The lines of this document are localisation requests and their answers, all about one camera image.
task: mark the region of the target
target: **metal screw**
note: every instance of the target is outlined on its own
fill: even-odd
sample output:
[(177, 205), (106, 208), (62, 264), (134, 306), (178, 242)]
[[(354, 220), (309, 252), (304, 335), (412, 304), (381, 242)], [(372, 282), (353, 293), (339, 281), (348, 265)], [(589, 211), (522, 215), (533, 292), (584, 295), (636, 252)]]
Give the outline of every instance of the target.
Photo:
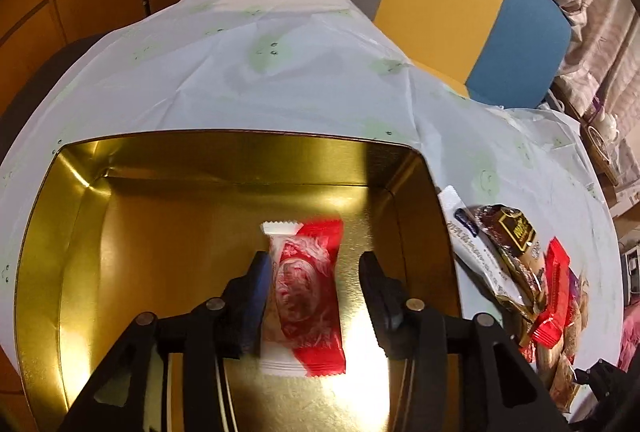
[(424, 309), (424, 302), (419, 298), (410, 298), (404, 305), (411, 311), (422, 311)]
[(144, 313), (140, 313), (136, 317), (136, 324), (139, 326), (148, 326), (151, 322), (154, 321), (155, 315), (150, 311), (145, 311)]
[(209, 311), (220, 311), (225, 306), (225, 301), (222, 298), (210, 298), (206, 306)]
[(494, 325), (494, 318), (489, 313), (480, 313), (476, 316), (476, 320), (483, 327), (491, 327)]

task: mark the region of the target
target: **pink cloth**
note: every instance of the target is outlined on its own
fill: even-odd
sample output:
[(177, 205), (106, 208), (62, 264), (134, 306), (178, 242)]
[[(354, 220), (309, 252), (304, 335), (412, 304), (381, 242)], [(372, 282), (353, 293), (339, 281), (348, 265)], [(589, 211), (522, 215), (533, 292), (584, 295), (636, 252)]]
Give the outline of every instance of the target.
[(622, 341), (618, 367), (626, 372), (640, 344), (640, 298), (636, 298), (630, 306), (625, 307), (622, 322)]

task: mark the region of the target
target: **brown snack package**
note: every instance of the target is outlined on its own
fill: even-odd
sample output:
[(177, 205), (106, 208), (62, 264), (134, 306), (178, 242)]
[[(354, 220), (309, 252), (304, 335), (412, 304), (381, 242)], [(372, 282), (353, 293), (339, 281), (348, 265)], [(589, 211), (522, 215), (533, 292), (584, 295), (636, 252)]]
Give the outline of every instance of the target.
[(551, 388), (554, 381), (558, 361), (562, 354), (562, 348), (564, 348), (564, 338), (560, 338), (559, 342), (551, 349), (546, 348), (542, 344), (538, 344), (536, 348), (538, 376), (540, 380), (542, 380), (542, 385), (544, 385), (547, 390)]
[(533, 328), (533, 322), (522, 317), (517, 320), (516, 325), (518, 329), (518, 347), (525, 348), (531, 341), (530, 332)]
[(574, 383), (574, 370), (571, 363), (563, 353), (558, 360), (556, 375), (549, 390), (549, 395), (560, 412), (569, 412), (579, 388), (580, 386)]
[(504, 205), (486, 205), (475, 211), (480, 229), (491, 237), (513, 280), (533, 302), (534, 313), (546, 304), (545, 259), (536, 231), (524, 214)]
[(573, 364), (575, 353), (578, 351), (578, 339), (582, 332), (582, 314), (574, 298), (569, 301), (569, 304), (570, 321), (564, 328), (564, 354)]
[(580, 317), (581, 327), (584, 329), (589, 322), (589, 281), (580, 274)]

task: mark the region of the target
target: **curtain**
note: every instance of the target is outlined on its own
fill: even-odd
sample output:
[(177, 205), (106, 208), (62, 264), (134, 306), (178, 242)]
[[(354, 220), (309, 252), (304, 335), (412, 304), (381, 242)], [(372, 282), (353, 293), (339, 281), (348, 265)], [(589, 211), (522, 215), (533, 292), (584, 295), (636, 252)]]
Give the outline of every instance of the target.
[(557, 82), (584, 114), (598, 94), (622, 137), (640, 115), (640, 34), (631, 0), (555, 0), (572, 27)]

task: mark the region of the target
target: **white snack wrapper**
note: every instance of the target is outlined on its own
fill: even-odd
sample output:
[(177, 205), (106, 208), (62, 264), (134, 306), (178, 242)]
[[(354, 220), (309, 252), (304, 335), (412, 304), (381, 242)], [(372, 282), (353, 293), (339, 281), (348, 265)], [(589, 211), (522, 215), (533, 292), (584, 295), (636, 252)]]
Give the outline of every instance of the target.
[(500, 257), (491, 249), (492, 245), (484, 238), (482, 231), (472, 231), (456, 218), (456, 212), (462, 210), (466, 219), (475, 224), (456, 190), (449, 185), (438, 194), (438, 198), (455, 254), (480, 277), (500, 303), (508, 299), (522, 308), (527, 308), (530, 304), (523, 297), (515, 281), (502, 269)]

